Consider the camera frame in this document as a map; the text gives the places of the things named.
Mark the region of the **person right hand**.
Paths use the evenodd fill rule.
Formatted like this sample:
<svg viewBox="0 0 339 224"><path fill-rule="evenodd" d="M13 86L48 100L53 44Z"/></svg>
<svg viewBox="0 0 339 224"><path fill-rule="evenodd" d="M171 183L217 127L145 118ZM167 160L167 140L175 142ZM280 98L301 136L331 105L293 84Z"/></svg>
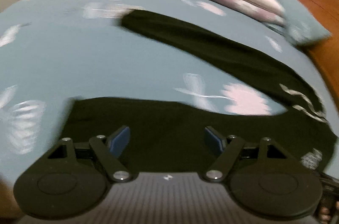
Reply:
<svg viewBox="0 0 339 224"><path fill-rule="evenodd" d="M321 202L318 222L322 224L338 223L338 201L332 204Z"/></svg>

